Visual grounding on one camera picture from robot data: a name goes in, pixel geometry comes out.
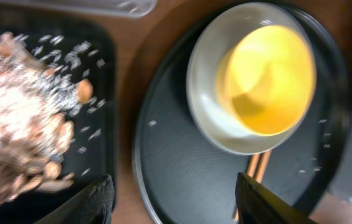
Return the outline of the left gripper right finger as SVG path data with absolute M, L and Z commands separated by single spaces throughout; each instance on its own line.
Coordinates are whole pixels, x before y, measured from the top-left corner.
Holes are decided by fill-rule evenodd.
M 316 224 L 245 173 L 238 173 L 235 200 L 239 224 Z

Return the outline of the yellow bowl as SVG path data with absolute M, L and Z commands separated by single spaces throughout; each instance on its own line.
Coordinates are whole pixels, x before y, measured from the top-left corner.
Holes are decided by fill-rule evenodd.
M 292 28 L 256 29 L 223 57 L 215 87 L 222 108 L 249 133 L 284 133 L 304 117 L 313 99 L 312 48 Z

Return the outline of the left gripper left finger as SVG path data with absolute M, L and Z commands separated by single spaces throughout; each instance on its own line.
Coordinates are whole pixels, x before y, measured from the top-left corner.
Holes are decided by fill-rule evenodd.
M 114 201 L 113 180 L 105 174 L 35 224 L 111 224 Z

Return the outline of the food scraps pile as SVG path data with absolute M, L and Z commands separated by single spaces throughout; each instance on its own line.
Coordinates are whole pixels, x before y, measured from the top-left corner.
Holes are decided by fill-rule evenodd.
M 91 102 L 87 79 L 71 82 L 80 54 L 94 54 L 89 42 L 63 54 L 61 37 L 44 36 L 53 49 L 27 50 L 24 36 L 0 35 L 0 205 L 30 192 L 56 193 L 73 184 L 61 176 L 62 159 L 74 136 L 75 116 Z

